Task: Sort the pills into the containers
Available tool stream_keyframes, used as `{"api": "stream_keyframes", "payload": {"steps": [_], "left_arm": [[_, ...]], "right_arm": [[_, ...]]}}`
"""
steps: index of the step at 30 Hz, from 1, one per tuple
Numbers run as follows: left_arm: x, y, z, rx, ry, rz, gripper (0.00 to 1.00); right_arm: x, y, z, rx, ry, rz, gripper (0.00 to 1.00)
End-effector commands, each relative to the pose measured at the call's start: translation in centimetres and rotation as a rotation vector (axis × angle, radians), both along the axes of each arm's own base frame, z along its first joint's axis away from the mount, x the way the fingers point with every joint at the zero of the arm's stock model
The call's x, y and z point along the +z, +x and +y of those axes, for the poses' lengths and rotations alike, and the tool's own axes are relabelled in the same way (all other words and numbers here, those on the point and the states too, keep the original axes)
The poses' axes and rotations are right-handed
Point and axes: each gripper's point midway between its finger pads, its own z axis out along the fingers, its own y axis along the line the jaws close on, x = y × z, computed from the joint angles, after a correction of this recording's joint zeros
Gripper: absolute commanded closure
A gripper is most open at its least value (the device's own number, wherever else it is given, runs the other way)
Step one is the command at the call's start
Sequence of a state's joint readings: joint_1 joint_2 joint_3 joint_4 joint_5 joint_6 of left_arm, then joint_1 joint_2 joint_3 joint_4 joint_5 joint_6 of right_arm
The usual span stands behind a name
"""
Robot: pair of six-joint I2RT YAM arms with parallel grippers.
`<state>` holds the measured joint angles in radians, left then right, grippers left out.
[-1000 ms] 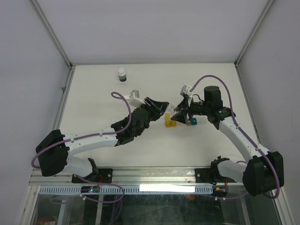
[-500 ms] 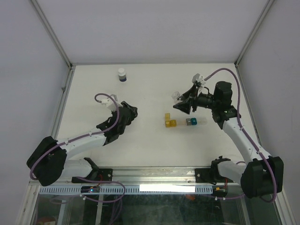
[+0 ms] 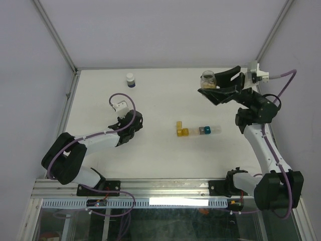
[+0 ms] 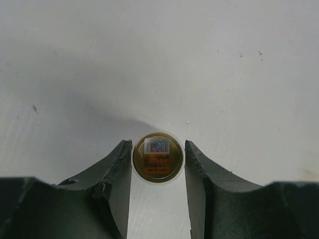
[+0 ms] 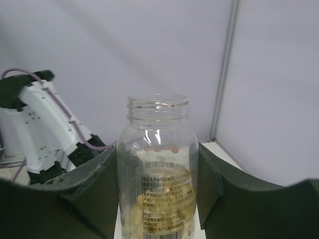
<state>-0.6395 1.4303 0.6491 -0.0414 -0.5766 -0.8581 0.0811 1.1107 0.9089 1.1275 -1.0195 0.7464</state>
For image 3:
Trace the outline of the clear orange pill bottle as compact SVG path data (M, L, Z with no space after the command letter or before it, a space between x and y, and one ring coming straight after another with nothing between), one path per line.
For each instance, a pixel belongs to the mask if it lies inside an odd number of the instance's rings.
M213 71L206 70L202 73L200 78L200 86L201 88L205 88L205 89L216 88L216 78Z

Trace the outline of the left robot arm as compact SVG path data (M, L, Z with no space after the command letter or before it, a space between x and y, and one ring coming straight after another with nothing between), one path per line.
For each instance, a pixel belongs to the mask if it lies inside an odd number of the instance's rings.
M97 170L83 166L84 158L128 143L142 128L142 114L130 110L104 131L78 138L68 132L62 133L43 157L41 165L47 170L47 176L60 184L77 183L99 195L108 190L106 178Z

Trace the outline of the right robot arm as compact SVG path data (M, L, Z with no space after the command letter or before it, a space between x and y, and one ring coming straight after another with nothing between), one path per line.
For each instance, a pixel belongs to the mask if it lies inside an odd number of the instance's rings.
M198 89L202 96L214 105L230 101L242 105L237 110L235 124L252 147L261 168L257 177L239 167L232 169L225 180L210 181L209 189L212 196L245 193L254 198L259 210L286 209L290 213L298 206L304 177L286 163L268 133L268 125L281 109L280 95L262 95L253 89L259 82L272 79L268 72L260 70L258 63L246 73L240 66L219 73L211 70L202 73Z

